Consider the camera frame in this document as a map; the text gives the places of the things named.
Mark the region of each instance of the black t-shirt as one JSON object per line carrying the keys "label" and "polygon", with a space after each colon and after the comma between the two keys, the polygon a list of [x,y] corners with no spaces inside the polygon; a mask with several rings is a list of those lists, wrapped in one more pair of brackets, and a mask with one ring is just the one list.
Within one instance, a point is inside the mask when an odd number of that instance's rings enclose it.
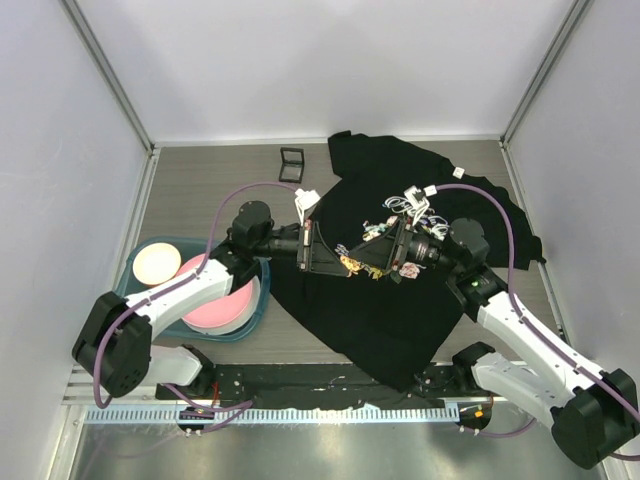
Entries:
{"label": "black t-shirt", "polygon": [[[391,196],[416,185],[466,183],[493,195],[506,209],[514,229],[516,267],[541,259],[524,212],[504,188],[484,177],[453,176],[451,162],[395,137],[367,137],[343,132],[329,138],[333,171],[342,180],[322,197],[312,218],[330,248],[362,243],[363,223],[384,223],[392,212],[383,206]],[[453,222],[481,223],[491,251],[487,263],[507,266],[506,228],[496,208],[468,191],[429,197],[437,215]],[[300,324],[334,351],[345,354],[377,381],[398,390],[413,383],[462,316],[462,308],[445,285],[446,274],[426,270],[417,279],[379,280],[366,272],[350,278],[303,274],[295,264],[272,260],[271,293]]]}

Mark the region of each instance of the gray floor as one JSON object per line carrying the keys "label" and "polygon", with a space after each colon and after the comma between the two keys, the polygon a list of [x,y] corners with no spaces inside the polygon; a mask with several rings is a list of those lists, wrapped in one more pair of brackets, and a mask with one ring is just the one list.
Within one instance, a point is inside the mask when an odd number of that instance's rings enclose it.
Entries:
{"label": "gray floor", "polygon": [[[527,421],[496,404],[491,431]],[[172,425],[87,425],[73,480],[599,480],[602,467],[581,470],[535,425],[512,439],[463,434],[450,424],[232,426],[202,438],[174,438]]]}
{"label": "gray floor", "polygon": [[[440,153],[470,175],[484,175],[503,186],[515,199],[513,187],[496,141],[422,142],[422,148]],[[154,179],[140,241],[157,235],[207,237],[216,208],[232,190],[256,181],[277,181],[281,145],[164,148]],[[333,175],[326,144],[294,145],[305,149],[303,186],[324,194],[338,182]],[[269,204],[277,224],[296,221],[291,194],[275,188],[256,188],[232,200],[221,218],[217,238],[231,224],[238,207],[247,200]],[[506,272],[499,270],[505,277]],[[518,272],[516,290],[537,317],[550,327],[554,320],[535,263]],[[476,341],[487,342],[510,359],[517,357],[500,340],[463,318],[442,345],[435,361],[451,356]],[[163,340],[165,345],[181,343]],[[346,362],[291,318],[275,300],[265,318],[248,338],[234,344],[192,342],[216,362],[315,363]]]}

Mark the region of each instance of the small black object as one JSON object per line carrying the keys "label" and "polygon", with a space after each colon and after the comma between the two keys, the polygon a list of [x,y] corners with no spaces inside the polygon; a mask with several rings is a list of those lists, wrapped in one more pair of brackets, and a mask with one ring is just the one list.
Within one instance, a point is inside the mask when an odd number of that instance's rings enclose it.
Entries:
{"label": "small black object", "polygon": [[178,416],[178,428],[183,432],[197,432],[198,430],[204,429],[206,425],[203,423],[180,423],[185,420],[202,420],[203,415],[206,415],[211,419],[214,419],[216,416],[215,413],[200,413],[198,412],[198,409],[193,407],[185,408]]}
{"label": "small black object", "polygon": [[213,362],[193,345],[182,346],[193,353],[198,358],[198,360],[200,360],[202,368],[200,369],[198,375],[196,375],[196,378],[194,378],[189,385],[178,388],[188,397],[202,397],[211,395],[213,393],[213,384],[216,381],[216,368],[213,365]]}
{"label": "small black object", "polygon": [[462,409],[464,411],[460,412],[460,421],[456,422],[456,425],[462,425],[463,427],[471,428],[473,430],[484,430],[487,428],[491,421],[493,408],[482,408],[482,415],[478,417],[476,417],[475,414],[480,410],[479,408],[467,408],[468,410]]}
{"label": "small black object", "polygon": [[416,193],[413,194],[413,198],[416,199],[418,202],[421,202],[422,200],[424,200],[426,196],[427,195],[424,193],[424,190],[418,190]]}
{"label": "small black object", "polygon": [[441,250],[440,240],[413,233],[408,219],[401,217],[382,235],[352,248],[349,256],[383,272],[397,271],[407,261],[423,267],[453,268],[452,261],[440,255]]}
{"label": "small black object", "polygon": [[214,248],[209,254],[209,258],[220,262],[225,266],[227,272],[233,275],[233,283],[229,293],[239,290],[253,277],[260,275],[260,261],[247,253],[245,249],[236,248],[229,238]]}
{"label": "small black object", "polygon": [[236,247],[251,250],[269,238],[273,219],[269,206],[260,201],[246,202],[231,225],[231,239]]}
{"label": "small black object", "polygon": [[443,249],[449,258],[458,261],[467,271],[482,265],[489,254],[482,225],[470,218],[453,221]]}
{"label": "small black object", "polygon": [[495,353],[495,348],[484,342],[477,342],[456,353],[453,358],[453,367],[456,371],[457,382],[462,390],[476,390],[480,387],[473,378],[473,366],[482,357],[489,353]]}
{"label": "small black object", "polygon": [[280,167],[281,182],[302,183],[302,174],[304,173],[304,150],[302,148],[280,148],[280,158],[282,158],[282,167]]}

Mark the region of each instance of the pink plate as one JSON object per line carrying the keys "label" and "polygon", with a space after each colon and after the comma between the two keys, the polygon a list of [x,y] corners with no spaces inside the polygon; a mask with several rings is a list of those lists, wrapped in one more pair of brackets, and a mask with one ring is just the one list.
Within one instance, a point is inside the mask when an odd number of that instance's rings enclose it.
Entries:
{"label": "pink plate", "polygon": [[[178,275],[191,270],[202,262],[204,254],[193,257],[185,263]],[[233,322],[249,305],[251,295],[253,293],[253,282],[247,283],[237,292],[220,298],[213,302],[206,303],[196,308],[193,312],[188,313],[182,319],[185,323],[197,328],[216,328]]]}

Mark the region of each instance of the purple cable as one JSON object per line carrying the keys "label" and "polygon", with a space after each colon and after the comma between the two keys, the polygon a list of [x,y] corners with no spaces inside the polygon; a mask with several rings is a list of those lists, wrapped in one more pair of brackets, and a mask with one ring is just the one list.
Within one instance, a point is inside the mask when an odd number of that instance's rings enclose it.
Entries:
{"label": "purple cable", "polygon": [[513,432],[508,432],[508,433],[492,433],[492,432],[485,432],[483,430],[480,430],[476,434],[476,431],[473,428],[469,428],[469,427],[464,427],[464,431],[468,432],[468,433],[472,433],[474,435],[478,435],[479,437],[486,437],[486,438],[512,438],[512,437],[516,437],[516,436],[520,435],[521,433],[526,432],[531,427],[533,427],[535,424],[536,424],[536,420],[535,420],[535,418],[532,418],[531,420],[529,420],[529,423],[527,423],[524,427],[519,428],[518,430],[515,430]]}
{"label": "purple cable", "polygon": [[236,413],[234,413],[233,415],[231,415],[229,418],[227,418],[226,420],[223,420],[220,423],[216,423],[215,425],[209,425],[206,428],[203,428],[200,433],[210,433],[210,432],[215,432],[216,430],[220,430],[221,428],[226,427],[228,424],[230,424],[231,422],[233,422],[236,418],[238,418],[240,415],[242,415],[244,412],[246,412],[247,410],[249,410],[249,408],[251,407],[251,402],[249,402],[249,406],[248,407],[244,407],[241,408],[240,410],[238,410]]}
{"label": "purple cable", "polygon": [[167,388],[171,393],[173,393],[180,400],[187,402],[193,408],[198,408],[200,410],[204,410],[205,412],[211,413],[222,413],[222,412],[230,412],[232,410],[238,410],[239,408],[249,408],[251,407],[251,400],[247,400],[246,402],[239,403],[237,405],[233,405],[231,407],[207,407],[204,405],[198,405],[196,402],[187,397],[184,393],[176,388],[175,385],[171,385],[170,383],[163,383],[163,387]]}
{"label": "purple cable", "polygon": [[111,395],[109,395],[107,397],[107,400],[103,402],[102,398],[101,398],[101,395],[100,395],[100,369],[102,367],[102,359],[104,358],[104,352],[107,349],[107,344],[109,343],[109,339],[113,336],[113,334],[116,332],[118,327],[120,325],[122,325],[122,323],[133,312],[135,312],[136,310],[138,310],[142,306],[144,306],[144,305],[146,305],[148,303],[151,303],[153,300],[157,300],[158,298],[162,297],[163,295],[166,295],[169,292],[173,292],[174,290],[186,285],[187,283],[192,281],[194,278],[196,278],[202,272],[202,270],[204,270],[204,267],[207,264],[207,261],[209,260],[209,254],[211,253],[211,249],[212,249],[212,246],[213,246],[213,235],[215,234],[216,227],[218,226],[218,219],[220,218],[220,213],[222,212],[222,209],[224,208],[224,206],[227,204],[227,202],[229,202],[229,200],[231,200],[238,193],[244,192],[245,190],[248,190],[250,188],[261,187],[261,186],[280,187],[280,188],[286,188],[287,190],[292,190],[292,191],[296,190],[296,187],[293,187],[291,185],[286,185],[284,183],[256,182],[256,183],[250,183],[248,185],[240,187],[239,189],[235,190],[234,192],[231,192],[229,195],[227,195],[224,198],[224,200],[222,201],[222,203],[218,207],[218,210],[216,211],[216,215],[215,215],[215,217],[213,219],[213,225],[211,226],[211,232],[209,233],[209,240],[207,241],[207,249],[205,251],[202,263],[200,264],[200,266],[198,267],[196,272],[191,274],[191,275],[189,275],[188,277],[185,277],[180,282],[178,282],[178,283],[176,283],[174,285],[171,285],[170,287],[167,287],[167,288],[165,288],[163,290],[160,290],[159,292],[155,293],[154,295],[151,295],[148,299],[141,300],[140,302],[136,303],[135,305],[129,307],[122,314],[120,314],[120,316],[118,316],[118,318],[116,318],[116,320],[109,326],[109,328],[105,332],[104,336],[102,337],[102,340],[100,341],[100,345],[98,346],[98,351],[96,352],[96,360],[95,360],[95,362],[93,364],[93,398],[94,398],[98,408],[107,408],[109,406],[109,404],[111,403],[111,400],[112,400]]}
{"label": "purple cable", "polygon": [[[592,374],[590,371],[588,371],[584,367],[579,366],[578,363],[571,356],[567,355],[560,348],[558,348],[540,330],[538,330],[535,327],[535,325],[533,325],[533,323],[531,323],[531,320],[529,320],[523,314],[522,309],[520,308],[520,305],[518,305],[518,302],[516,301],[514,289],[511,288],[511,286],[513,285],[512,279],[514,274],[515,242],[513,240],[513,228],[511,226],[511,222],[509,221],[509,216],[507,215],[507,212],[504,210],[504,208],[502,208],[502,205],[500,205],[500,203],[498,203],[498,201],[495,198],[493,198],[491,195],[489,195],[487,192],[485,192],[481,188],[474,187],[473,185],[452,183],[452,184],[440,185],[439,187],[436,187],[437,191],[455,190],[455,189],[469,190],[471,192],[478,193],[483,197],[485,197],[487,200],[489,200],[491,203],[493,203],[493,205],[495,205],[495,207],[500,211],[500,215],[502,216],[505,226],[507,227],[507,238],[509,242],[509,269],[507,271],[507,283],[509,285],[509,288],[508,288],[509,300],[511,301],[511,305],[513,306],[513,309],[518,314],[518,316],[520,317],[524,325],[526,325],[527,328],[529,328],[529,330],[531,330],[531,332],[538,339],[540,339],[540,341],[542,341],[542,343],[544,343],[547,347],[549,347],[549,349],[551,349],[555,354],[557,354],[560,358],[562,358],[569,366],[571,366],[571,368],[575,369],[577,372],[587,377],[589,380],[591,380],[593,383],[595,383],[600,388],[602,388],[605,392],[611,395],[611,397],[613,397],[614,400],[616,400],[620,405],[622,405],[622,407],[626,411],[628,411],[631,414],[631,416],[634,418],[636,422],[640,423],[640,412],[638,412],[633,407],[633,405],[631,405],[624,397],[622,397],[622,395],[616,392],[613,388],[607,385],[601,378],[598,378],[596,375]],[[529,427],[530,425],[525,426],[523,429],[520,429],[518,433],[522,433],[523,431],[528,430]],[[492,434],[492,435],[503,435],[506,437],[513,436],[512,434]],[[619,453],[612,453],[611,456],[613,458],[617,458],[618,460],[625,460],[625,461],[631,461],[631,462],[640,461],[640,455],[622,455]]]}

